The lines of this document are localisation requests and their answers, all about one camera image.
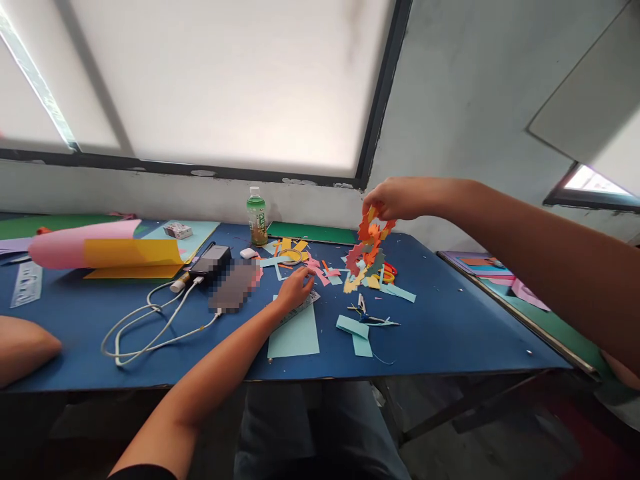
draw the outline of hand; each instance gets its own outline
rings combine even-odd
[[[315,272],[307,267],[300,267],[284,281],[275,302],[280,305],[284,313],[288,313],[302,304],[313,288]]]
[[[440,210],[451,192],[467,180],[392,177],[386,179],[365,197],[362,214],[371,206],[378,210],[380,220],[413,220],[422,215],[442,216]]]

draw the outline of ruler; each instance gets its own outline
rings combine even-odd
[[[320,295],[318,294],[318,292],[316,292],[315,290],[311,290],[307,299],[304,300],[304,302],[302,302],[302,305],[298,305],[296,308],[294,308],[288,314],[286,314],[285,317],[280,321],[280,324],[276,327],[276,329],[282,327],[286,322],[294,318],[298,313],[302,312],[302,310],[304,310],[305,308],[310,306],[313,302],[318,300],[318,298],[320,298]]]
[[[42,292],[42,267],[34,262],[21,263],[15,279],[10,308],[26,305],[40,298]]]

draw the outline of small box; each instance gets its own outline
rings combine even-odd
[[[183,225],[182,223],[173,222],[164,226],[165,233],[177,240],[182,240],[193,235],[191,227]]]

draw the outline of window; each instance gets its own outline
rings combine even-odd
[[[579,163],[569,170],[544,204],[640,213],[640,199]]]
[[[0,5],[0,158],[363,189],[411,2]]]

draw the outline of purple paper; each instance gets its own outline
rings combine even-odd
[[[525,302],[530,303],[542,310],[551,311],[551,309],[544,303],[542,303],[542,300],[536,297],[535,294],[531,290],[529,290],[520,280],[516,279],[516,281],[513,282],[511,290],[513,290],[515,296],[520,300],[524,300]]]
[[[13,252],[28,251],[32,241],[33,241],[32,237],[21,238],[21,239],[0,240],[0,252],[13,253]]]

